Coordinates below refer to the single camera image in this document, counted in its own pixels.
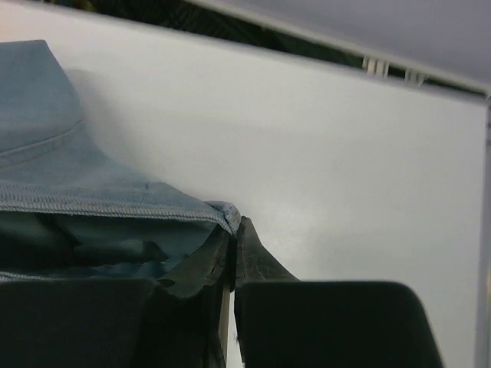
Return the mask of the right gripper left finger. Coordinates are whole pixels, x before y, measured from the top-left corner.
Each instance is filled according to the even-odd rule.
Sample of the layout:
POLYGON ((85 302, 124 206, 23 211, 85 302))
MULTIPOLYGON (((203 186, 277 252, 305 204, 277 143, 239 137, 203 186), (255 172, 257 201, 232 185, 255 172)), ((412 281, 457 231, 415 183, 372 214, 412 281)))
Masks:
POLYGON ((160 280, 1 282, 3 367, 223 367, 235 238, 214 228, 160 280))

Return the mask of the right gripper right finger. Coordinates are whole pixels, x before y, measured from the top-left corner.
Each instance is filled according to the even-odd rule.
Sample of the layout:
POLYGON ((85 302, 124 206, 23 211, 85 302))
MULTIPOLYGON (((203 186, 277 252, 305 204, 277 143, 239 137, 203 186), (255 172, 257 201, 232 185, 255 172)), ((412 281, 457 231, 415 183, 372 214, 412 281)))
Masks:
POLYGON ((300 281, 237 235, 234 314, 247 367, 441 367, 420 299, 393 281, 300 281))

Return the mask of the light blue denim skirt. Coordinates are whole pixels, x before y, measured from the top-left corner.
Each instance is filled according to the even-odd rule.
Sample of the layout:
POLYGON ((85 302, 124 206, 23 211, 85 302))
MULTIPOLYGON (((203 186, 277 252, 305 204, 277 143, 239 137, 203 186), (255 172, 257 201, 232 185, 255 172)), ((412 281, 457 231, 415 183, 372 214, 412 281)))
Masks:
POLYGON ((106 156, 44 41, 1 46, 1 280, 162 278, 240 214, 106 156))

